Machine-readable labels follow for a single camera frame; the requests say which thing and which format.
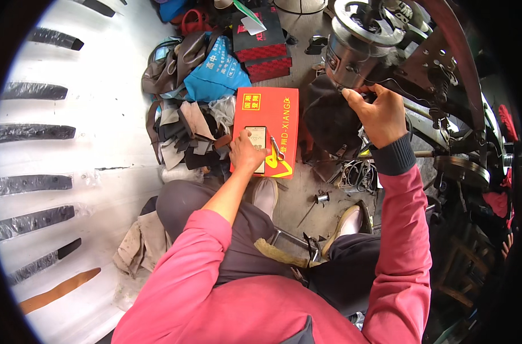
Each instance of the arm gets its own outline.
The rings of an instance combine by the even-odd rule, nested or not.
[[[356,111],[368,137],[385,189],[381,249],[362,333],[372,343],[421,342],[429,314],[431,289],[427,197],[406,131],[402,98],[380,85],[367,104],[352,90],[343,95]]]
[[[192,213],[183,233],[158,261],[134,305],[122,317],[112,343],[159,342],[176,338],[209,296],[228,249],[244,190],[265,151],[253,148],[243,131],[231,144],[236,169],[206,203]]]

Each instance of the person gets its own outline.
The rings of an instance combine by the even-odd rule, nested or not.
[[[360,93],[375,92],[373,104]],[[278,189],[263,179],[253,204],[241,202],[266,152],[243,130],[231,143],[235,171],[217,191],[174,181],[161,190],[158,216],[173,246],[158,261],[112,343],[421,342],[429,313],[427,198],[409,144],[402,98],[380,86],[344,89],[372,141],[385,188],[381,238],[358,233],[358,208],[345,212],[324,254],[304,270],[253,242],[274,233]],[[347,318],[367,308],[362,331]]]

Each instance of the beige shoe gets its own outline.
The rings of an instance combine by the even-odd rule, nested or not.
[[[278,184],[274,178],[262,178],[253,189],[253,205],[269,215],[272,221],[272,212],[278,201]]]
[[[327,243],[326,245],[324,245],[324,248],[322,248],[322,257],[327,259],[328,250],[330,249],[330,246],[333,244],[335,239],[343,235],[358,233],[361,229],[361,225],[362,212],[360,206],[354,205],[349,209],[345,210],[337,224],[335,232],[327,240]]]

